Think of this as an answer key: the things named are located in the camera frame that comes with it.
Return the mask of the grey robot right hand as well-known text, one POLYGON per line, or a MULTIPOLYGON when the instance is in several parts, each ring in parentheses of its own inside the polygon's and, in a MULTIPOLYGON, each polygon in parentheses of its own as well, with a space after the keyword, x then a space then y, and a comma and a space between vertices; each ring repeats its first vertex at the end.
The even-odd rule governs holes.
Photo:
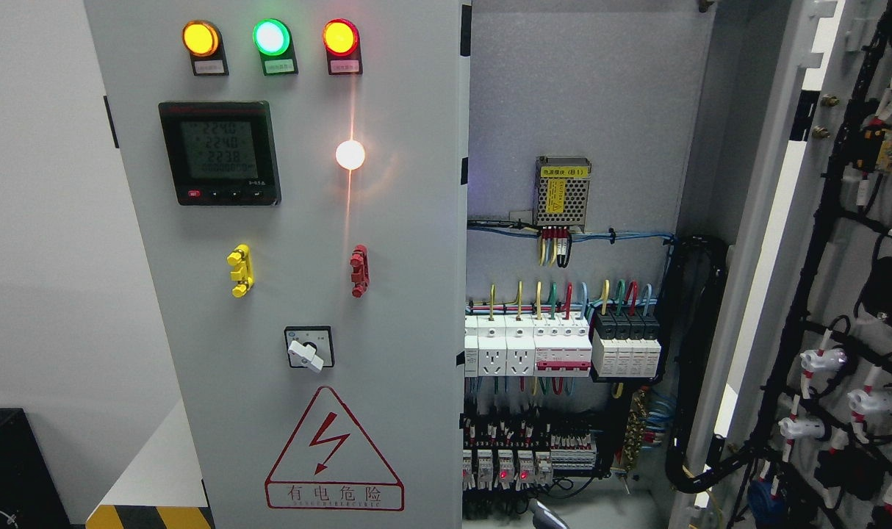
POLYGON ((531 524, 537 529, 568 529, 569 525, 541 501, 531 500, 528 505, 531 514, 531 524))

